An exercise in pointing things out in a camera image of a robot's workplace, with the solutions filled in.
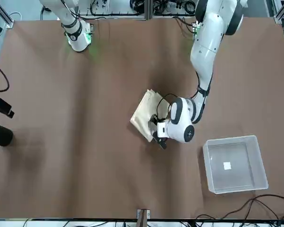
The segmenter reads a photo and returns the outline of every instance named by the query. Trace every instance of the white label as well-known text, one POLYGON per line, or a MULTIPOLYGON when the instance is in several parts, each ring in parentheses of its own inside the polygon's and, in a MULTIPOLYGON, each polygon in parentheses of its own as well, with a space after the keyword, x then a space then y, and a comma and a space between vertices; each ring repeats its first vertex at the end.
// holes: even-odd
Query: white label
POLYGON ((225 170, 231 169, 231 163, 230 162, 223 162, 223 165, 224 165, 225 170))

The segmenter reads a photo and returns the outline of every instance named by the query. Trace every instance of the metal frame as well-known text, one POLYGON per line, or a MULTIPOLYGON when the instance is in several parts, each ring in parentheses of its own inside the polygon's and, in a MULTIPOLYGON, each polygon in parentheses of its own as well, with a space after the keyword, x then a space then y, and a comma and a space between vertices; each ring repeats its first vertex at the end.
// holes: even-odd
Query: metal frame
POLYGON ((0 17, 5 21, 6 28, 12 28, 14 25, 14 20, 9 16, 9 14, 0 5, 0 17))
POLYGON ((152 19, 153 0, 144 0, 144 16, 146 20, 152 19))
POLYGON ((280 10, 275 15, 275 22, 280 24, 282 23, 281 20, 284 17, 284 5, 280 8, 280 10))
MULTIPOLYGON (((104 221, 104 222, 137 222, 136 219, 132 218, 29 218, 29 221, 104 221)), ((284 220, 277 220, 277 219, 202 219, 202 218, 150 218, 147 219, 148 222, 187 222, 192 227, 194 227, 195 222, 211 222, 211 223, 242 223, 242 222, 248 222, 248 223, 257 223, 257 224, 284 224, 284 220)))

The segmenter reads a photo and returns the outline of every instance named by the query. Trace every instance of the white cable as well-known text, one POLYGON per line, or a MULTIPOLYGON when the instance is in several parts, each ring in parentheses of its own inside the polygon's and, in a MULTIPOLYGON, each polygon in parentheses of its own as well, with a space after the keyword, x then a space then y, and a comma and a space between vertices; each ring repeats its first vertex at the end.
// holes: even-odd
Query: white cable
MULTIPOLYGON (((21 13, 19 13, 19 12, 12 12, 11 14, 9 14, 9 16, 10 16, 10 15, 13 15, 13 14, 18 14, 18 15, 20 16, 20 21, 22 21, 22 15, 21 15, 21 13)), ((3 25, 3 28, 2 28, 2 30, 1 30, 1 32, 0 32, 0 36, 2 35, 3 30, 5 29, 5 25, 6 25, 6 23, 4 23, 4 25, 3 25)))
POLYGON ((9 16, 13 15, 13 14, 18 14, 20 16, 20 21, 22 21, 22 15, 19 12, 12 12, 11 14, 9 14, 9 16))

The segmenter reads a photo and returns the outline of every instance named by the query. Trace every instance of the clear plastic container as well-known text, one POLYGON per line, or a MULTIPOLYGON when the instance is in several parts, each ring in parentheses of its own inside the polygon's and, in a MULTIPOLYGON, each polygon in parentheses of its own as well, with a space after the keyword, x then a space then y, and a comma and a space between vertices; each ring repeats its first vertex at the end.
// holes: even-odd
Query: clear plastic container
POLYGON ((268 188, 256 136, 208 140, 203 153, 211 192, 222 194, 268 188))

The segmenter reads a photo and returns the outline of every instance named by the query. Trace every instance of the folded cloth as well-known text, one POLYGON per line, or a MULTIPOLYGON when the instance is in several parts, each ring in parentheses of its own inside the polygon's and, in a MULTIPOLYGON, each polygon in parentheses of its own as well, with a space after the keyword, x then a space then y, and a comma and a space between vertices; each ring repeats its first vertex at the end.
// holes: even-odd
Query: folded cloth
MULTIPOLYGON (((161 99, 162 96, 159 93, 156 93, 153 90, 147 90, 130 120, 148 142, 151 142, 152 140, 152 134, 148 123, 151 116, 157 113, 157 106, 161 99)), ((159 118, 167 116, 168 107, 169 103, 163 99, 158 106, 159 118)))

